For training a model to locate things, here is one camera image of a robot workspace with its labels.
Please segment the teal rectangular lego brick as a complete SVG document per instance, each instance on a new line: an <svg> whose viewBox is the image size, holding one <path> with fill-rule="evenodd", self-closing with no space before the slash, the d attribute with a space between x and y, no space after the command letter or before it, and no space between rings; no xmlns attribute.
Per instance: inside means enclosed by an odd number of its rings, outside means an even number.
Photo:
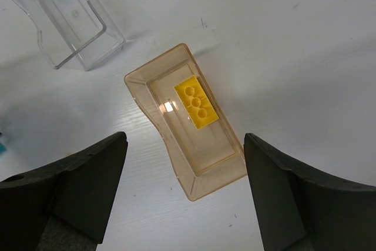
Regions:
<svg viewBox="0 0 376 251"><path fill-rule="evenodd" d="M0 155L6 152L6 146L4 144L4 135L0 133Z"/></svg>

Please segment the small yellow lego brick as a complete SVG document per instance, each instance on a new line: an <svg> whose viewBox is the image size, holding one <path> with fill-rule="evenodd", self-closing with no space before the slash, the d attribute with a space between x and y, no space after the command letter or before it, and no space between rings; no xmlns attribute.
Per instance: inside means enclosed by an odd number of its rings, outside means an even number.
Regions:
<svg viewBox="0 0 376 251"><path fill-rule="evenodd" d="M174 86L180 101L196 129L201 129L219 120L219 116L196 76Z"/></svg>

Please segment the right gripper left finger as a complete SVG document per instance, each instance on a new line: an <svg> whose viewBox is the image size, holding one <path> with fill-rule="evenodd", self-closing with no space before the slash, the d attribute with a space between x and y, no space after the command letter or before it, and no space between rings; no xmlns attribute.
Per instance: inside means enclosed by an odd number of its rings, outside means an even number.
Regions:
<svg viewBox="0 0 376 251"><path fill-rule="evenodd" d="M1 250L96 250L127 153L116 132L68 157L1 181Z"/></svg>

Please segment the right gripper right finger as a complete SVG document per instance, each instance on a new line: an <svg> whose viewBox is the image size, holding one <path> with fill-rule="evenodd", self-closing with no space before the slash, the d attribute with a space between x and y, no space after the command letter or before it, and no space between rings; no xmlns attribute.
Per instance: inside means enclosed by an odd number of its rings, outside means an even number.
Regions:
<svg viewBox="0 0 376 251"><path fill-rule="evenodd" d="M244 157L264 250L375 250L375 186L318 170L253 133Z"/></svg>

